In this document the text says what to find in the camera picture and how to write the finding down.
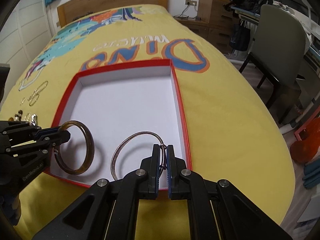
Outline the dark brown bangle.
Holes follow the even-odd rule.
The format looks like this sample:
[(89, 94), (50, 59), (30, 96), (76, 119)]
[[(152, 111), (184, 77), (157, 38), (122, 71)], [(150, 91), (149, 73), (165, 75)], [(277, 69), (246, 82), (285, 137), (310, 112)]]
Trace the dark brown bangle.
[(58, 129), (59, 132), (67, 131), (68, 128), (76, 126), (80, 131), (83, 133), (85, 142), (82, 143), (77, 143), (75, 145), (68, 146), (67, 149), (69, 150), (69, 155), (73, 156), (73, 159), (76, 159), (76, 152), (82, 145), (86, 145), (86, 155), (83, 163), (81, 166), (77, 169), (71, 169), (63, 160), (60, 146), (54, 146), (53, 152), (54, 152), (54, 157), (55, 160), (58, 164), (58, 166), (67, 174), (73, 175), (73, 176), (78, 176), (80, 174), (85, 173), (89, 167), (91, 166), (93, 159), (94, 159), (94, 153), (95, 153), (95, 148), (94, 148), (94, 140), (92, 137), (92, 134), (88, 127), (84, 125), (83, 123), (76, 121), (76, 120), (69, 120), (62, 124), (60, 128)]

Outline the red jewelry box tray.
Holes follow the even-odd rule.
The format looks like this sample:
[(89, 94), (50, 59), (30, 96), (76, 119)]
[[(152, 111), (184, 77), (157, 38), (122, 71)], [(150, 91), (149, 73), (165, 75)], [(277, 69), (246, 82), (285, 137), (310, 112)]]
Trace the red jewelry box tray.
[[(48, 174), (56, 178), (83, 187), (90, 187), (101, 178), (114, 181), (110, 163), (115, 150), (126, 138), (141, 131), (158, 134), (191, 168), (182, 98), (170, 60), (119, 63), (76, 74), (60, 101), (53, 125), (69, 120), (79, 121), (90, 130), (94, 159), (89, 169), (78, 176), (67, 174), (52, 159)], [(151, 156), (153, 146), (159, 144), (151, 135), (131, 140), (117, 159), (119, 179), (140, 167), (142, 160), (121, 161), (126, 151), (140, 143), (151, 144), (142, 160)]]

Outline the thin gold bangle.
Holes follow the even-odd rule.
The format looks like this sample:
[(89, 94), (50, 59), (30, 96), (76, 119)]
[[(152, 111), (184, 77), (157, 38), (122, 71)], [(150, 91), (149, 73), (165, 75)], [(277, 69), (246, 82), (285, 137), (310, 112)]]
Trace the thin gold bangle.
[[(158, 165), (158, 171), (159, 171), (159, 175), (158, 177), (160, 178), (163, 171), (165, 171), (167, 169), (167, 157), (166, 157), (166, 149), (167, 146), (164, 144), (163, 139), (156, 133), (154, 132), (150, 132), (150, 131), (141, 131), (141, 132), (137, 132), (132, 134), (131, 136), (129, 136), (128, 138), (126, 138), (115, 150), (112, 159), (111, 159), (111, 163), (110, 163), (110, 171), (111, 171), (111, 175), (112, 178), (114, 180), (118, 180), (118, 176), (116, 173), (116, 163), (117, 163), (117, 159), (121, 153), (121, 151), (125, 148), (125, 146), (134, 138), (141, 136), (141, 135), (151, 135), (153, 137), (155, 137), (158, 142), (159, 142), (159, 146), (160, 146), (160, 150), (161, 150), (161, 154), (158, 154), (157, 156), (160, 157), (160, 163)], [(139, 160), (142, 160), (143, 157), (146, 157), (146, 150), (148, 148), (148, 146), (150, 146), (150, 143), (140, 143), (138, 145), (135, 145), (133, 148), (129, 149), (128, 151), (125, 152), (125, 157), (121, 157), (121, 161), (124, 162), (126, 159), (130, 159), (133, 161), (133, 163), (136, 163)]]

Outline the silver wristwatch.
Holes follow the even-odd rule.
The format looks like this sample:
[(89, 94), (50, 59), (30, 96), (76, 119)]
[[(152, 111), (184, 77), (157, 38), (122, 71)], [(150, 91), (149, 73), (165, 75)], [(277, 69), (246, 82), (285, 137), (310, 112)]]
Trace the silver wristwatch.
[(37, 121), (37, 115), (36, 115), (36, 114), (33, 114), (33, 115), (31, 116), (31, 118), (30, 118), (30, 124), (31, 124), (32, 126), (37, 126), (37, 123), (38, 123), (38, 121)]

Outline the yellow dinosaur bedspread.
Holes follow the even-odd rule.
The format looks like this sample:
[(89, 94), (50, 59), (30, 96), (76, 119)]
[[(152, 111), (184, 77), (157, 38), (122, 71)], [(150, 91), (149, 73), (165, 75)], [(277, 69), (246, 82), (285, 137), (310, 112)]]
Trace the yellow dinosaur bedspread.
[(160, 5), (110, 9), (62, 28), (25, 68), (1, 107), (1, 119), (22, 110), (49, 127), (75, 74), (159, 59), (170, 59), (176, 70), (193, 170), (211, 181), (230, 180), (281, 223), (295, 176), (278, 126), (226, 57)]

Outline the red bag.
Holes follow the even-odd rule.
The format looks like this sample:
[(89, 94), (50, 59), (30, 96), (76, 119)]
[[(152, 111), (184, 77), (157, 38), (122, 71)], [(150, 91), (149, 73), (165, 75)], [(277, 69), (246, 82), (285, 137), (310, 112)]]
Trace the red bag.
[(301, 140), (290, 146), (291, 158), (300, 164), (310, 162), (319, 148), (319, 118), (313, 119), (302, 130)]

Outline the white wardrobe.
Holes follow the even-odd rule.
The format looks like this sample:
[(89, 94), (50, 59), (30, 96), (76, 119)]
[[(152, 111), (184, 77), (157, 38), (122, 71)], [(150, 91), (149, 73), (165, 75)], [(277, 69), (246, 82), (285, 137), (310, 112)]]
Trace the white wardrobe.
[(51, 38), (44, 0), (20, 0), (1, 30), (1, 63), (17, 54), (31, 62)]

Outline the grey green chair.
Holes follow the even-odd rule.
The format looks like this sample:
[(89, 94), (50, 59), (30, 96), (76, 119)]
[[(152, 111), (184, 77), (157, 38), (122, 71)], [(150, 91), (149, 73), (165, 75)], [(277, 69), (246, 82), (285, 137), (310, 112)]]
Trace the grey green chair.
[(239, 72), (253, 62), (263, 78), (273, 84), (273, 92), (266, 103), (270, 108), (286, 90), (297, 99), (301, 93), (296, 81), (305, 51), (306, 33), (301, 23), (288, 12), (274, 5), (263, 5), (251, 52)]

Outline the wooden dresser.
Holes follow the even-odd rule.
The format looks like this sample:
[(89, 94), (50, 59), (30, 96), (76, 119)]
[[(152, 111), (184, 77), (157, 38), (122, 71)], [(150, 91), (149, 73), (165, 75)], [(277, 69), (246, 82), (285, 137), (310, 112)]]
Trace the wooden dresser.
[(223, 7), (229, 2), (230, 0), (199, 0), (195, 19), (178, 19), (177, 21), (227, 55), (232, 52), (229, 41), (234, 25), (239, 22), (233, 17), (232, 12), (228, 12)]

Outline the wall power socket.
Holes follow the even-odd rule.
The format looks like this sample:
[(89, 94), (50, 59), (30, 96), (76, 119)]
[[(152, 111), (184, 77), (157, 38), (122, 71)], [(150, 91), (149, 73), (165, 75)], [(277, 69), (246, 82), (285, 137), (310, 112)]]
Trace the wall power socket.
[(197, 1), (185, 0), (185, 5), (197, 6)]

